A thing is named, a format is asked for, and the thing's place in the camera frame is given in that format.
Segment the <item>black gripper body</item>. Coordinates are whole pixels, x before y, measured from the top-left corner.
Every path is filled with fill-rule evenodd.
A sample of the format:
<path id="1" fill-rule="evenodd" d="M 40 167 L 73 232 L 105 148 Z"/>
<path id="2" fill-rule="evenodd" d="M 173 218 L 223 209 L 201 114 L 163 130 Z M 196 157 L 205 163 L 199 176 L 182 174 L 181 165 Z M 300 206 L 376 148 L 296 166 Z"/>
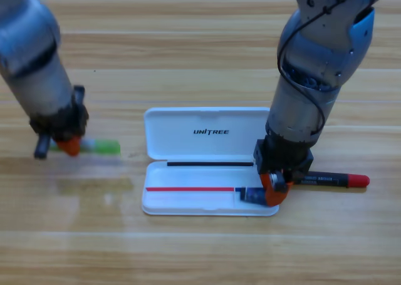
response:
<path id="1" fill-rule="evenodd" d="M 34 150 L 35 159 L 47 157 L 51 142 L 55 142 L 57 147 L 57 141 L 67 141 L 73 137 L 82 138 L 84 136 L 89 119 L 83 102 L 84 97 L 85 87 L 75 85 L 68 106 L 59 109 L 54 115 L 37 115 L 30 119 L 29 124 L 38 135 Z"/>
<path id="2" fill-rule="evenodd" d="M 285 180 L 304 177 L 314 159 L 312 146 L 310 143 L 285 140 L 275 134 L 258 139 L 253 153 L 258 174 L 279 172 Z"/>

